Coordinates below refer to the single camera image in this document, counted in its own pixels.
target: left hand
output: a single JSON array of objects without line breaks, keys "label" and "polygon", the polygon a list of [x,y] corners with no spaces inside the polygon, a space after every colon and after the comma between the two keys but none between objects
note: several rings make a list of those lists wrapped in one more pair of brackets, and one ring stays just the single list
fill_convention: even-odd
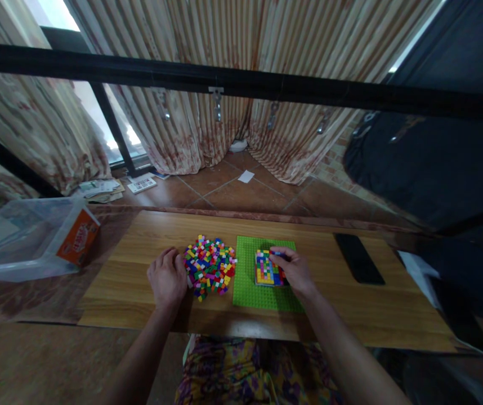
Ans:
[{"label": "left hand", "polygon": [[184,260],[175,247],[164,250],[147,269],[155,308],[177,308],[187,291]]}]

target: tiled floor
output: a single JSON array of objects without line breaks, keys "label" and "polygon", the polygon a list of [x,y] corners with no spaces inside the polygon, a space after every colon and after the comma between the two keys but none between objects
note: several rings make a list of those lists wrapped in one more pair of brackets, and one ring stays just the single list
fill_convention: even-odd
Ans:
[{"label": "tiled floor", "polygon": [[[245,170],[254,173],[247,184],[238,181]],[[283,183],[247,152],[228,154],[218,165],[197,174],[170,176],[157,182],[157,186],[136,195],[126,190],[123,198],[114,203],[320,216],[413,226],[401,217],[312,177],[300,186]]]},{"label": "tiled floor", "polygon": [[[91,404],[138,331],[0,323],[0,404]],[[174,401],[189,337],[170,334],[148,404]]]},{"label": "tiled floor", "polygon": [[[247,184],[237,178],[254,173]],[[349,193],[308,178],[278,181],[250,154],[227,155],[198,174],[158,179],[152,189],[126,190],[116,204],[275,213],[410,223]],[[57,325],[0,324],[0,404],[91,403],[138,331]],[[172,403],[187,336],[170,334],[149,403]]]}]

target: wooden table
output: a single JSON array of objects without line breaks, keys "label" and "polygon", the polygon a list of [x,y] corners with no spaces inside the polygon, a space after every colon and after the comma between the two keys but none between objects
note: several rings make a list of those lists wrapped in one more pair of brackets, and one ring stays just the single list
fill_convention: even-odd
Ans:
[{"label": "wooden table", "polygon": [[[333,232],[360,237],[386,280],[385,286],[354,280]],[[220,237],[233,247],[238,235],[293,240],[297,251],[308,257],[319,290],[363,344],[456,351],[452,332],[377,232],[149,211],[135,218],[87,290],[80,302],[84,314],[79,325],[141,329],[154,309],[146,278],[150,262],[170,246],[183,251],[198,234]],[[202,303],[189,292],[172,331],[315,340],[304,314],[235,307],[235,277],[230,286],[233,288],[224,296],[209,294]]]}]

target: clear plastic box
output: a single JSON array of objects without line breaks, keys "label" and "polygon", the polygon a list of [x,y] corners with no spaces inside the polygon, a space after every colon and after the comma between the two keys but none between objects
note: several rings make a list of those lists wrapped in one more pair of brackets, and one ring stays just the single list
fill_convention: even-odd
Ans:
[{"label": "clear plastic box", "polygon": [[0,210],[0,280],[78,272],[99,226],[82,198],[10,201]]}]

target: green block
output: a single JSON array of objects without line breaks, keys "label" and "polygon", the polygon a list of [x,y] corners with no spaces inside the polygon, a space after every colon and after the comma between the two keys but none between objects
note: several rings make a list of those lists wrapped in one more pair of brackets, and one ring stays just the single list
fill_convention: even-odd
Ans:
[{"label": "green block", "polygon": [[257,286],[254,283],[254,260],[258,249],[272,246],[288,246],[296,250],[293,241],[260,239],[238,236],[236,245],[236,276],[232,303],[238,307],[274,309],[284,312],[305,312],[290,287]]}]

